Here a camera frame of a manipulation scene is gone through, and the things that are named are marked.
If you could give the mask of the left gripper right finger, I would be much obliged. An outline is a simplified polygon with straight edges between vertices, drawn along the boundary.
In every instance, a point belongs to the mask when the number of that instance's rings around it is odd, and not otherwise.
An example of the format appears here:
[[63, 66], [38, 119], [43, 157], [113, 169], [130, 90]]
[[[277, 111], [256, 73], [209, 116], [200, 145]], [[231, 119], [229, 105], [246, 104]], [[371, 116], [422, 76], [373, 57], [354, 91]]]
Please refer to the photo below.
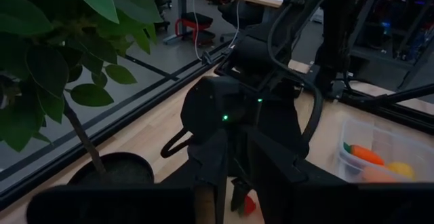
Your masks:
[[434, 183], [302, 185], [293, 201], [293, 224], [434, 224]]

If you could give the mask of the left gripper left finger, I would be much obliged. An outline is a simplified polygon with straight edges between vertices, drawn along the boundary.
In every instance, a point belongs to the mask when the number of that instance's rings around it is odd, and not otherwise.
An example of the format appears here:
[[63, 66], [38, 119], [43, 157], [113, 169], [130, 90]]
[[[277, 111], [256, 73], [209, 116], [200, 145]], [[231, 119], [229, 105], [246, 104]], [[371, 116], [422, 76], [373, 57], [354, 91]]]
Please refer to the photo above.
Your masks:
[[28, 224], [195, 224], [193, 190], [153, 185], [59, 185], [31, 199]]

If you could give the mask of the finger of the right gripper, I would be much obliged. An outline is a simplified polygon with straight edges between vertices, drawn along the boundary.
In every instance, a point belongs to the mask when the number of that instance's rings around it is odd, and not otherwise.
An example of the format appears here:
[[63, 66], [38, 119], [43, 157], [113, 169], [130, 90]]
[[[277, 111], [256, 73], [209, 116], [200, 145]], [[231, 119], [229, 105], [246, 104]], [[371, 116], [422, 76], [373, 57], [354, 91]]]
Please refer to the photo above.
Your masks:
[[199, 164], [195, 173], [196, 224], [223, 224], [227, 182], [227, 135], [216, 131], [198, 145], [188, 146], [189, 159]]
[[339, 178], [255, 128], [238, 128], [234, 160], [256, 192], [265, 224], [321, 224]]

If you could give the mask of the pale peach toy fruit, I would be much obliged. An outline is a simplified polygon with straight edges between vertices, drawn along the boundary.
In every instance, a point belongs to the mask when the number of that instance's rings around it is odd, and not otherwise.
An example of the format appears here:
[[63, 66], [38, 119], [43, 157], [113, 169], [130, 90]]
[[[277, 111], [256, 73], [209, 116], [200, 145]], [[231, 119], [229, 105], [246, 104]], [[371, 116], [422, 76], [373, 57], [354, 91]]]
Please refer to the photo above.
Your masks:
[[361, 173], [361, 179], [366, 183], [396, 183], [397, 179], [387, 174], [386, 172], [372, 168], [366, 167]]

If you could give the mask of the red toy strawberry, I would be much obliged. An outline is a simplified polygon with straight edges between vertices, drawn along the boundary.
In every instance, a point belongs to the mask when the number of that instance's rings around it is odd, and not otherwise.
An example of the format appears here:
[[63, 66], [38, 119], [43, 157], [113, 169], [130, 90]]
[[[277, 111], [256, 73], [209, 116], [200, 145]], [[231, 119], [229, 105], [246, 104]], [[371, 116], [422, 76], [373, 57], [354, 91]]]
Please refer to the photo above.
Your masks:
[[250, 196], [246, 196], [243, 203], [243, 211], [242, 214], [244, 216], [248, 216], [252, 214], [256, 209], [256, 203]]

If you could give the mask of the yellow toy lemon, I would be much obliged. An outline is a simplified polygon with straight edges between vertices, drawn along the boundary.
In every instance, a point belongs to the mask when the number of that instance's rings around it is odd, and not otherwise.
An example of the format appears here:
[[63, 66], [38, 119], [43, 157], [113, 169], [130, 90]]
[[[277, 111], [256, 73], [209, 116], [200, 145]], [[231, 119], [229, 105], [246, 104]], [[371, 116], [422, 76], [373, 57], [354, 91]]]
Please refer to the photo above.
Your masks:
[[399, 174], [401, 176], [407, 177], [409, 179], [415, 180], [416, 179], [416, 173], [410, 165], [403, 163], [403, 162], [391, 162], [390, 164], [387, 164], [386, 167], [396, 174]]

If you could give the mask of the green plush object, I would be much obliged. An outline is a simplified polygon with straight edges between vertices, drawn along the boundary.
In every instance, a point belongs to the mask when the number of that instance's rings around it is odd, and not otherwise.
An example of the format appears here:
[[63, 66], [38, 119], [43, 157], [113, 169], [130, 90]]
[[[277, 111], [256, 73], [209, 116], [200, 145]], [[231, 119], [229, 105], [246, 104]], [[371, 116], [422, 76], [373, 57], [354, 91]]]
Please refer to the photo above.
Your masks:
[[384, 160], [373, 151], [366, 149], [359, 145], [349, 145], [346, 142], [343, 143], [344, 150], [351, 155], [358, 157], [362, 160], [370, 162], [372, 164], [384, 166]]

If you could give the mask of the clear plastic tupperware container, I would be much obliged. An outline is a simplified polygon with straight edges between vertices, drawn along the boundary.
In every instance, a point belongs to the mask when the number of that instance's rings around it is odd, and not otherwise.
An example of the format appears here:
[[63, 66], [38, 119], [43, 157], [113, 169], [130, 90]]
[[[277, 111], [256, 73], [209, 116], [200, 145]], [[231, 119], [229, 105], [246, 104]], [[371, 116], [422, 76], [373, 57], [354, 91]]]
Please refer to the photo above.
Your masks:
[[[347, 153], [343, 147], [344, 142], [373, 151], [384, 160], [384, 166], [372, 164]], [[413, 167], [416, 179], [412, 180], [391, 172], [386, 167], [391, 162], [403, 162]], [[434, 183], [434, 147], [365, 122], [347, 119], [342, 126], [336, 153], [336, 174], [350, 183], [365, 183], [361, 179], [361, 173], [366, 167], [390, 174], [397, 179], [396, 183]]]

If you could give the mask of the white grey triangle-pattern planter pot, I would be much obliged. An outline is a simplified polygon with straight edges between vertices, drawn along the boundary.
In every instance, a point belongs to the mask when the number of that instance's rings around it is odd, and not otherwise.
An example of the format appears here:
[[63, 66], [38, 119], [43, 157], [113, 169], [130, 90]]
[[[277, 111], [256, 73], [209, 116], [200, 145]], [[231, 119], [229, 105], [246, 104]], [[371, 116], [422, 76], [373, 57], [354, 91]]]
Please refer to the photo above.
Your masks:
[[69, 185], [94, 184], [153, 184], [155, 182], [151, 165], [141, 156], [130, 152], [114, 152], [100, 157], [106, 170], [101, 178], [92, 162], [79, 169]]

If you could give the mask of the red black stool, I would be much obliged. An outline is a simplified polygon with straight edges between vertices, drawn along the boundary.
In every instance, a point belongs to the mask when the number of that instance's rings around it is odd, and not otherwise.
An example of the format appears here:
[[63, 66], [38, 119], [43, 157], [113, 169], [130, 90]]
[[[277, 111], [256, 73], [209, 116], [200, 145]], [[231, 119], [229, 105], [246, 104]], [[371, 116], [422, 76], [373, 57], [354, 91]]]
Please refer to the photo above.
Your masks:
[[203, 14], [187, 12], [175, 23], [175, 35], [181, 39], [191, 39], [196, 46], [211, 44], [215, 34], [209, 31], [214, 19]]

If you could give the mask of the black office chair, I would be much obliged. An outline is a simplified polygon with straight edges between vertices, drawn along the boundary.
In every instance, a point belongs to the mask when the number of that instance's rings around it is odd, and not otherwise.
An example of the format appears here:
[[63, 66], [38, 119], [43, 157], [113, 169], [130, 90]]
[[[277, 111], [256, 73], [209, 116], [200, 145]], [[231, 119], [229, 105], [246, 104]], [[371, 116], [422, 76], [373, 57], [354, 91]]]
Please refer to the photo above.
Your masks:
[[257, 25], [262, 22], [265, 6], [247, 1], [234, 0], [218, 6], [221, 17], [233, 25], [236, 29], [234, 33], [224, 33], [220, 36], [223, 43], [227, 39], [233, 39], [243, 35], [243, 32], [249, 26]]

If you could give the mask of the green leafy potted plant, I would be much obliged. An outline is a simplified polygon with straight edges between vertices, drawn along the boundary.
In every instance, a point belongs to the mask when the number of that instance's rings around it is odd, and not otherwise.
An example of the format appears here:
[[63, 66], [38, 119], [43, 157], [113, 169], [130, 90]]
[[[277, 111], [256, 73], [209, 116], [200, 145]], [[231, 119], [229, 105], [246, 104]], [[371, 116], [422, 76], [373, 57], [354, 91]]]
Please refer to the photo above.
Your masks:
[[71, 103], [104, 107], [108, 79], [135, 83], [117, 59], [148, 52], [160, 19], [154, 0], [0, 0], [0, 142], [21, 151], [46, 119], [67, 119], [104, 174]]

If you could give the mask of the dark metal shelf rack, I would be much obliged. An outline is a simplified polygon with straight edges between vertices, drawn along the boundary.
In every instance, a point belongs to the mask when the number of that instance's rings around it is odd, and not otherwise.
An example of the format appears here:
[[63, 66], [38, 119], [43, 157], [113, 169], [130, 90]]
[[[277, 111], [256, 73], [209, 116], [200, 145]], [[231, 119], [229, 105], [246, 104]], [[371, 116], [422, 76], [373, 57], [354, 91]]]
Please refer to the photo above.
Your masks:
[[434, 52], [434, 0], [360, 0], [350, 55], [406, 72], [405, 88]]

